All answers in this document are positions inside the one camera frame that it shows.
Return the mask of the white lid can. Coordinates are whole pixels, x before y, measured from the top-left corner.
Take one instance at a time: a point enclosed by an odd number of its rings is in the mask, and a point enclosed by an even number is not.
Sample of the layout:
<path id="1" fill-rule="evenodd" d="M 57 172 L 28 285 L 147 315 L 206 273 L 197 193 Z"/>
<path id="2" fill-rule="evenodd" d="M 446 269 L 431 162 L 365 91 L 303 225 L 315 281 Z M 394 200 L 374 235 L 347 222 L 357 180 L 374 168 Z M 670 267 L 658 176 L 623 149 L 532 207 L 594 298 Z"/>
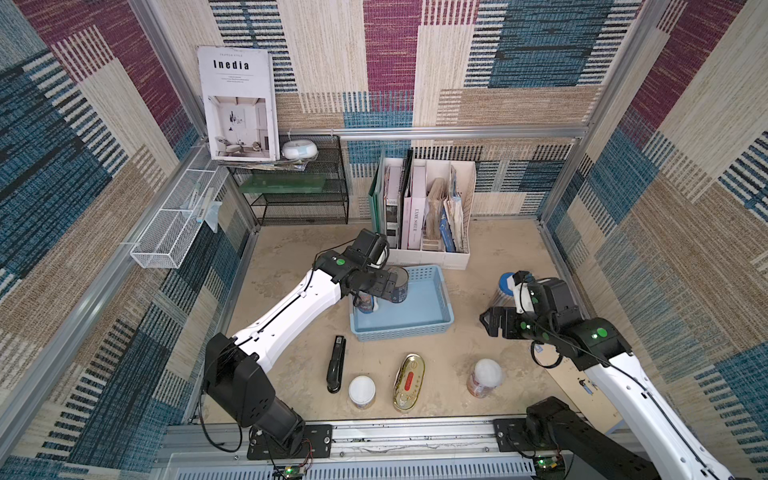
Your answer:
<path id="1" fill-rule="evenodd" d="M 492 359 L 478 360 L 467 379 L 467 389 L 476 398 L 487 397 L 504 380 L 502 367 Z"/>
<path id="2" fill-rule="evenodd" d="M 366 375 L 357 376 L 349 384 L 348 395 L 356 408 L 367 409 L 375 401 L 375 382 Z"/>
<path id="3" fill-rule="evenodd" d="M 362 314 L 371 314 L 378 309 L 378 300 L 371 294 L 358 292 L 353 298 L 353 306 Z"/>

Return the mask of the blue lid clear canister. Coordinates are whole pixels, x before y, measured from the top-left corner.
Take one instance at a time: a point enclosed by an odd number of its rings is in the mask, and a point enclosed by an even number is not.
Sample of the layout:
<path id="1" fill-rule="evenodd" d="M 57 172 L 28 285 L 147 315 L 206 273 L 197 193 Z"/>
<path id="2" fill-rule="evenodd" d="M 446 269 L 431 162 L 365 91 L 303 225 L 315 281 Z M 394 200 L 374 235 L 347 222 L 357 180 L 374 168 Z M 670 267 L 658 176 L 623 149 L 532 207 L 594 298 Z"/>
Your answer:
<path id="1" fill-rule="evenodd" d="M 513 272 L 507 272 L 500 276 L 497 289 L 493 295 L 490 307 L 515 307 L 516 306 L 516 281 Z"/>

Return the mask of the light blue plastic basket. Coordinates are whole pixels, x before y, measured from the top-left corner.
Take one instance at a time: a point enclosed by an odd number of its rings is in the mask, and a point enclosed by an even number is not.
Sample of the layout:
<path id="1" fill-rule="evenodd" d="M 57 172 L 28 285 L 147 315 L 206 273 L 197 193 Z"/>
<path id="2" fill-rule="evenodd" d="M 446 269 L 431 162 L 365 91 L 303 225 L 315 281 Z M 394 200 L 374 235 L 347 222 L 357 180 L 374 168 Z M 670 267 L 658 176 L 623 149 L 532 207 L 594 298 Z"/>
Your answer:
<path id="1" fill-rule="evenodd" d="M 406 267 L 408 293 L 402 303 L 376 300 L 376 309 L 352 307 L 350 329 L 361 342 L 446 333 L 455 316 L 443 271 L 438 265 Z"/>

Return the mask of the gold oval sardine tin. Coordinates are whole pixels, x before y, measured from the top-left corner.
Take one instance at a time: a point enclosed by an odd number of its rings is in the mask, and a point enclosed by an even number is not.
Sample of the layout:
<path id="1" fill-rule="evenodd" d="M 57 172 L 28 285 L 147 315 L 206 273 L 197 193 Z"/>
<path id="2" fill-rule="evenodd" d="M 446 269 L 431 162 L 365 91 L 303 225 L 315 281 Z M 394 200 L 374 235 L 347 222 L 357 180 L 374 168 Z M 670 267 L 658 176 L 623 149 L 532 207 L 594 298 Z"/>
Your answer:
<path id="1" fill-rule="evenodd" d="M 425 372 L 426 363 L 422 356 L 411 353 L 404 358 L 394 382 L 393 405 L 397 410 L 406 412 L 414 408 Z"/>

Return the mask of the silver top dark can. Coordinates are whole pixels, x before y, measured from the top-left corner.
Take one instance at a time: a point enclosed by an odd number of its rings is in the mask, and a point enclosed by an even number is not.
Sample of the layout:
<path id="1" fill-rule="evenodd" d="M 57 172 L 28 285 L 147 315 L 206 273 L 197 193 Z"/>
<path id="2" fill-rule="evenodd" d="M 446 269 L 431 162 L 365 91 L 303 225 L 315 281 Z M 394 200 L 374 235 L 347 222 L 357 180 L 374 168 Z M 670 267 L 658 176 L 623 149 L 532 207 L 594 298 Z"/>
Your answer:
<path id="1" fill-rule="evenodd" d="M 409 273 L 400 266 L 388 268 L 390 279 L 394 281 L 390 301 L 395 304 L 403 303 L 408 295 Z"/>

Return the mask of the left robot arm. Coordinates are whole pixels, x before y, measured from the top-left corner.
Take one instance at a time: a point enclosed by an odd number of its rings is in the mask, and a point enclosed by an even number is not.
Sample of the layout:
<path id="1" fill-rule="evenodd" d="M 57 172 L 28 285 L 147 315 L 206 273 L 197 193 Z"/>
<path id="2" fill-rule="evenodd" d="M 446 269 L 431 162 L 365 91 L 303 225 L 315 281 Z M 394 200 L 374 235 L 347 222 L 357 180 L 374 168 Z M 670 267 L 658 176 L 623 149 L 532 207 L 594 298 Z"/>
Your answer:
<path id="1" fill-rule="evenodd" d="M 215 334 L 205 349 L 201 393 L 241 428 L 262 431 L 290 455 L 303 449 L 305 421 L 280 400 L 267 373 L 311 322 L 347 295 L 391 300 L 395 276 L 385 269 L 385 235 L 363 229 L 355 239 L 315 255 L 311 268 L 282 300 L 250 326 Z"/>

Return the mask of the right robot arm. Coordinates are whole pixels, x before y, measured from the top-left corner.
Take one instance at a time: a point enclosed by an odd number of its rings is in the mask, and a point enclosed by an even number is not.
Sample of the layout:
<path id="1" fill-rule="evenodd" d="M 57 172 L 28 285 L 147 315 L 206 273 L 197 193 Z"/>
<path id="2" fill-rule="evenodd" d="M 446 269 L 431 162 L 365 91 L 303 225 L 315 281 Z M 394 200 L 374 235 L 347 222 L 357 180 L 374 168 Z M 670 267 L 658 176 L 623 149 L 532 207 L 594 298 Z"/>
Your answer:
<path id="1" fill-rule="evenodd" d="M 552 346 L 558 357 L 548 367 L 569 359 L 611 402 L 647 456 L 627 450 L 553 397 L 528 407 L 524 422 L 498 424 L 500 449 L 559 447 L 607 479 L 731 478 L 658 392 L 619 330 L 604 318 L 584 317 L 565 281 L 518 271 L 503 275 L 499 290 L 502 299 L 479 317 L 487 334 Z"/>

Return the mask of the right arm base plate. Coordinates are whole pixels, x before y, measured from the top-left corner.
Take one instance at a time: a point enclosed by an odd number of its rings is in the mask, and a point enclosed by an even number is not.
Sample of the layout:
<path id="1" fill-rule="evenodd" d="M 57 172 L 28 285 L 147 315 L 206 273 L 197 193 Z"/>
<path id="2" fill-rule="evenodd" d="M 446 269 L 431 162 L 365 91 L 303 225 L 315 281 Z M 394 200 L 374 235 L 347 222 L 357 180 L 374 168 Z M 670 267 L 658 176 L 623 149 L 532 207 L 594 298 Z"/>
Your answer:
<path id="1" fill-rule="evenodd" d="M 492 426 L 500 452 L 536 454 L 537 447 L 530 438 L 525 418 L 497 418 Z"/>

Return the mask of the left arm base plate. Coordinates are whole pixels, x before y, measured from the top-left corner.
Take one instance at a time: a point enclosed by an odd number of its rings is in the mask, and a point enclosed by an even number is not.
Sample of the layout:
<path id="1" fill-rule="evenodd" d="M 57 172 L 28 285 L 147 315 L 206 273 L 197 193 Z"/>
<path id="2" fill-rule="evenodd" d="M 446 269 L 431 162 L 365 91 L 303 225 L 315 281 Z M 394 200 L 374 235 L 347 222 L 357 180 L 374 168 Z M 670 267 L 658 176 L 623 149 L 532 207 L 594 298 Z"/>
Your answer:
<path id="1" fill-rule="evenodd" d="M 256 461 L 329 458 L 332 440 L 333 426 L 331 424 L 308 424 L 304 428 L 297 450 L 291 452 L 263 430 L 252 427 L 249 431 L 247 459 Z"/>

